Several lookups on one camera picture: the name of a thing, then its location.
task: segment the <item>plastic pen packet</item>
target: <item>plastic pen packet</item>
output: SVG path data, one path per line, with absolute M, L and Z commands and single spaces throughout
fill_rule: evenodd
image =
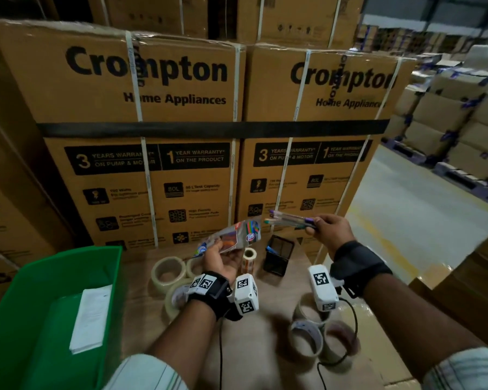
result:
M 202 256 L 206 249 L 212 246 L 218 238 L 223 242 L 220 253 L 247 248 L 252 243 L 260 241 L 260 222 L 260 216 L 256 216 L 211 234 L 201 242 L 194 257 Z
M 303 217 L 290 215 L 278 210 L 269 210 L 269 219 L 264 220 L 264 223 L 272 226 L 306 228 L 311 227 L 316 229 L 314 220 L 311 217 Z

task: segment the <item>forearm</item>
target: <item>forearm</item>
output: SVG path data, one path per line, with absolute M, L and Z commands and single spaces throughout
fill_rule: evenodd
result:
M 474 334 L 392 275 L 374 277 L 365 286 L 363 298 L 410 373 L 420 381 L 452 354 L 484 346 Z
M 150 348 L 150 354 L 177 372 L 193 389 L 215 328 L 213 310 L 201 301 L 188 302 Z

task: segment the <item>warehouse floor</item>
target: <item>warehouse floor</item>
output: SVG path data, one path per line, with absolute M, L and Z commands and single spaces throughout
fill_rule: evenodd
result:
M 380 146 L 347 213 L 358 240 L 410 282 L 456 267 L 488 236 L 488 204 Z

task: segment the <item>table top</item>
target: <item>table top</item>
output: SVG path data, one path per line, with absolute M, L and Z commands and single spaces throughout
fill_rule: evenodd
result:
M 260 310 L 240 321 L 224 320 L 223 388 L 226 389 L 321 389 L 316 370 L 317 360 L 303 359 L 290 347 L 288 325 L 300 297 L 311 292 L 307 268 L 310 262 L 296 244 L 286 275 L 281 278 L 265 272 L 262 260 L 268 236 L 253 245 L 258 257 L 254 278 L 259 291 Z M 195 246 L 177 245 L 150 251 L 143 260 L 124 264 L 129 280 L 123 328 L 123 354 L 144 353 L 168 325 L 164 311 L 164 295 L 158 294 L 150 280 L 150 271 L 166 256 L 190 257 Z M 333 312 L 340 319 L 340 309 Z M 343 347 L 332 343 L 332 350 L 343 353 Z M 212 336 L 208 356 L 196 386 L 213 390 L 219 386 L 219 328 Z M 383 384 L 367 357 L 359 354 L 332 371 L 320 367 L 329 389 L 381 390 Z

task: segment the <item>pen holder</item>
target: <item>pen holder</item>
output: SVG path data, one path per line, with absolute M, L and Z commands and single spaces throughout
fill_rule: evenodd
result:
M 287 263 L 293 252 L 294 242 L 279 236 L 272 236 L 266 247 L 266 258 L 262 268 L 264 271 L 283 277 Z

